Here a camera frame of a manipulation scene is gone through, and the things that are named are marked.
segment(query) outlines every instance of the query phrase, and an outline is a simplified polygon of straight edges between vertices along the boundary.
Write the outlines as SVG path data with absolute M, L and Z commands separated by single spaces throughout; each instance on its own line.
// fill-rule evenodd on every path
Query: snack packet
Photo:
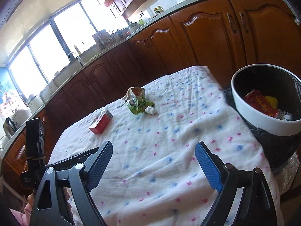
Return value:
M 254 109 L 274 118 L 277 118 L 279 111 L 273 109 L 271 104 L 264 98 L 261 91 L 252 90 L 245 97 L 244 100 Z
M 154 105 L 154 102 L 145 100 L 145 89 L 140 87 L 129 88 L 122 100 L 135 115 L 144 112 L 147 106 Z

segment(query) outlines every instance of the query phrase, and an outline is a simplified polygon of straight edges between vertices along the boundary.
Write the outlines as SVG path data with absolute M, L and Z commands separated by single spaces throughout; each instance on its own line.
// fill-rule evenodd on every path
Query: person's hand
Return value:
M 69 193 L 68 193 L 68 191 L 67 191 L 67 188 L 64 188 L 64 193 L 65 193 L 66 201 L 68 201 L 68 200 L 70 199 L 70 195 L 69 195 Z M 28 204 L 30 205 L 30 208 L 31 208 L 31 209 L 33 208 L 33 202 L 34 202 L 34 200 L 35 200 L 35 195 L 36 195 L 36 194 L 32 193 L 31 195 L 29 195 L 29 196 L 27 197 L 27 201 L 28 201 Z M 67 202 L 67 204 L 68 204 L 68 209 L 69 209 L 69 211 L 70 211 L 70 214 L 71 214 L 71 216 L 73 217 L 73 213 L 71 212 L 72 206 L 70 205 L 69 202 Z
M 31 195 L 29 195 L 27 197 L 27 201 L 28 201 L 28 204 L 30 205 L 31 208 L 33 208 L 33 202 L 35 200 L 35 195 L 34 193 L 32 193 Z

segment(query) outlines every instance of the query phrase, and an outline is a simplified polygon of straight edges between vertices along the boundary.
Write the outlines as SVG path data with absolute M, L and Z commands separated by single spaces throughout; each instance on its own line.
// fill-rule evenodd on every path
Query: yellow object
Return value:
M 270 105 L 272 106 L 272 108 L 274 110 L 277 109 L 278 106 L 278 100 L 275 97 L 271 97 L 271 96 L 264 96 L 264 98 L 270 103 Z

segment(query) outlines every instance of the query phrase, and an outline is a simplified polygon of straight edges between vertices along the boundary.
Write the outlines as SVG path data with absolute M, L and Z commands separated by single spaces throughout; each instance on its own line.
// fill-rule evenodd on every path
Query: pink sleeve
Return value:
M 11 212 L 22 226 L 29 226 L 31 207 L 28 203 L 24 207 L 24 214 L 13 209 L 11 209 Z

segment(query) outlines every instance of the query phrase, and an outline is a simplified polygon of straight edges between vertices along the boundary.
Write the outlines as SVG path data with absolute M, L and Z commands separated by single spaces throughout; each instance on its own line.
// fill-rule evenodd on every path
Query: red package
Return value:
M 108 110 L 101 111 L 93 120 L 89 129 L 94 133 L 101 134 L 112 117 L 113 115 Z
M 264 98 L 261 91 L 253 90 L 249 92 L 245 97 L 244 100 L 251 105 L 254 109 L 264 113 L 268 116 L 276 118 L 279 111 L 273 109 L 271 104 Z

